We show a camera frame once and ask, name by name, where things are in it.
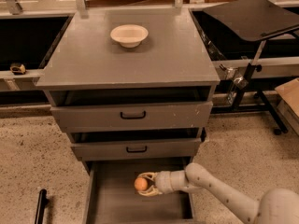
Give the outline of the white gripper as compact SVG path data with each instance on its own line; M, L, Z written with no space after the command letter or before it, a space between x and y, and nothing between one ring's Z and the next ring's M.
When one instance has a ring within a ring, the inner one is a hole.
M148 189L138 191L140 195L145 197L169 194L175 191L186 191L189 185L184 171L161 171L158 174L146 172L139 174L137 177L154 182L154 185L151 185Z

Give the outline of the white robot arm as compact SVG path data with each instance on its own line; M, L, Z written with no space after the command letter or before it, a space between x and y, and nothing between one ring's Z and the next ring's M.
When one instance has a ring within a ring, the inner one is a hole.
M223 183L198 163L184 170L146 172L135 180L136 191L146 197L183 191L208 190L244 224L299 224L299 195L288 189L270 189L255 201Z

